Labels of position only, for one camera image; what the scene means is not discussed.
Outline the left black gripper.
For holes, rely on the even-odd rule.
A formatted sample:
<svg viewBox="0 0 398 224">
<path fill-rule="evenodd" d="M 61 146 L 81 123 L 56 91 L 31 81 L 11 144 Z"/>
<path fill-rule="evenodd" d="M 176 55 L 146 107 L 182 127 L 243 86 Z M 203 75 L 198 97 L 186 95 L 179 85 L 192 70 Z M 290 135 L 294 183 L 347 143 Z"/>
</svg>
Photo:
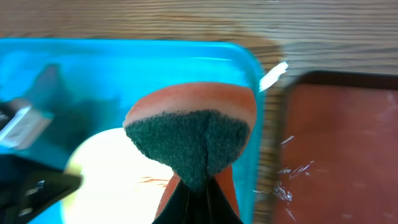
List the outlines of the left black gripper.
<svg viewBox="0 0 398 224">
<path fill-rule="evenodd" d="M 32 106 L 16 99 L 1 103 L 1 128 L 17 110 Z M 1 155 L 1 224 L 29 223 L 81 186 L 81 175 L 65 174 L 12 154 Z"/>
</svg>

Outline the green rimmed plate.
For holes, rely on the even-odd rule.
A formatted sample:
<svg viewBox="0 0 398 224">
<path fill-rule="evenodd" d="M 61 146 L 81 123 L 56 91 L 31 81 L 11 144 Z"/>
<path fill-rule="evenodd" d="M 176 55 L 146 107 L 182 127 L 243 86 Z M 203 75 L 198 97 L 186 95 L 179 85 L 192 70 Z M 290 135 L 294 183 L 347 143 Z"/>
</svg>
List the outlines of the green rimmed plate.
<svg viewBox="0 0 398 224">
<path fill-rule="evenodd" d="M 152 223 L 173 176 L 170 167 L 140 153 L 123 128 L 81 143 L 65 173 L 83 178 L 79 189 L 61 201 L 66 224 Z"/>
</svg>

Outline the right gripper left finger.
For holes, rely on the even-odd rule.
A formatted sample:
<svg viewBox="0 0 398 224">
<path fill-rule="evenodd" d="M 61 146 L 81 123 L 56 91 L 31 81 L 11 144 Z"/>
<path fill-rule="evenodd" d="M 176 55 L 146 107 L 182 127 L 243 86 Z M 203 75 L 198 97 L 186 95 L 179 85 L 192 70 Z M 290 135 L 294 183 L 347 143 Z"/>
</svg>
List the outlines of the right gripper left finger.
<svg viewBox="0 0 398 224">
<path fill-rule="evenodd" d="M 199 196 L 182 180 L 174 183 L 174 190 L 152 224 L 198 224 Z"/>
</svg>

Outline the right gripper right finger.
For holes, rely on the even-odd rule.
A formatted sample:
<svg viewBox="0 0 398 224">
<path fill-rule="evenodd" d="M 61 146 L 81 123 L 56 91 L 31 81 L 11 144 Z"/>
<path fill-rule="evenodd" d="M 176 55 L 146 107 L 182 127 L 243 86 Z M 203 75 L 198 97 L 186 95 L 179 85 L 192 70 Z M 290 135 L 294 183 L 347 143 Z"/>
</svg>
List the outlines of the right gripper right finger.
<svg viewBox="0 0 398 224">
<path fill-rule="evenodd" d="M 215 178 L 210 179 L 206 185 L 204 211 L 205 224 L 243 224 Z"/>
</svg>

